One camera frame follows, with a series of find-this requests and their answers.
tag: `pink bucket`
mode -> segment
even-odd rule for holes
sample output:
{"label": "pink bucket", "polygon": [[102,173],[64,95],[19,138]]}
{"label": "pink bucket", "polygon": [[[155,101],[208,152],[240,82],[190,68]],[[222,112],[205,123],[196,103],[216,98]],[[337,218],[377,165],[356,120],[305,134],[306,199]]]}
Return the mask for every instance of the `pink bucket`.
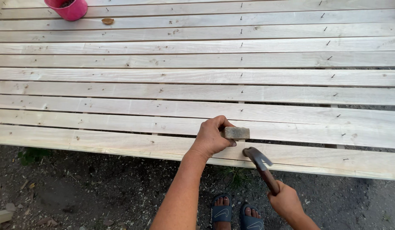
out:
{"label": "pink bucket", "polygon": [[67,21],[80,19],[87,13],[88,5],[85,0],[75,0],[68,7],[60,8],[66,0],[44,0],[48,7],[56,11],[62,18]]}

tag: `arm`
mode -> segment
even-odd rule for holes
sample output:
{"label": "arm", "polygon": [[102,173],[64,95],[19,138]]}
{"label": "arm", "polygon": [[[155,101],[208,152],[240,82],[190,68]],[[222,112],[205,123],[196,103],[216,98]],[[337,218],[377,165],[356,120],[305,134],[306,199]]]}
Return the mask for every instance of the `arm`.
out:
{"label": "arm", "polygon": [[213,154],[236,142],[220,136],[219,129],[232,125],[224,116],[217,116],[201,124],[190,150],[180,163],[162,205],[152,222],[151,230],[195,230],[200,177],[206,162]]}
{"label": "arm", "polygon": [[277,180],[280,192],[273,196],[267,193],[271,206],[294,230],[319,230],[319,227],[302,210],[297,191]]}

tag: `hammer handle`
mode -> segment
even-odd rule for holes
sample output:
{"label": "hammer handle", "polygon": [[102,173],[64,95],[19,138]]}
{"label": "hammer handle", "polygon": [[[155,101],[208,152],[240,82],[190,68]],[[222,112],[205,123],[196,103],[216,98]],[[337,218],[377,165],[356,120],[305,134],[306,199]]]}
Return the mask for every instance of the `hammer handle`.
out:
{"label": "hammer handle", "polygon": [[272,176],[271,172],[269,170],[261,170],[259,167],[257,167],[258,172],[260,173],[261,178],[266,182],[268,188],[271,191],[271,194],[273,196],[276,196],[279,194],[279,186]]}

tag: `claw hammer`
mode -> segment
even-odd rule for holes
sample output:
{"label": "claw hammer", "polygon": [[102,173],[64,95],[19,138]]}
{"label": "claw hammer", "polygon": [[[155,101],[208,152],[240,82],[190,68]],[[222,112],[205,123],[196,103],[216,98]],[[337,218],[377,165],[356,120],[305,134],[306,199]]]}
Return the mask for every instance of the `claw hammer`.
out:
{"label": "claw hammer", "polygon": [[271,172],[263,163],[263,160],[269,166],[272,165],[272,162],[262,152],[254,147],[243,149],[243,155],[250,158],[251,161],[254,163],[257,171],[260,173],[261,178],[266,182],[273,196],[279,194],[279,186],[274,177],[272,176]]}

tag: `hand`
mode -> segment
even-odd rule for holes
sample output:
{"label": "hand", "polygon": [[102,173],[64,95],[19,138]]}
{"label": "hand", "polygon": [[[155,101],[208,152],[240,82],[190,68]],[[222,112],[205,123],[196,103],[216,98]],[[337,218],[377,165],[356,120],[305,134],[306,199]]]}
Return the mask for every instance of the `hand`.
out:
{"label": "hand", "polygon": [[217,116],[201,123],[199,133],[190,150],[201,153],[207,159],[227,147],[236,146],[236,142],[220,136],[220,130],[225,127],[235,127],[225,116]]}
{"label": "hand", "polygon": [[279,186],[279,194],[277,196],[273,196],[269,191],[267,192],[267,196],[270,200],[271,206],[278,215],[286,219],[288,222],[292,217],[301,216],[303,214],[305,215],[301,202],[297,196],[297,191],[279,180],[276,180],[276,182]]}

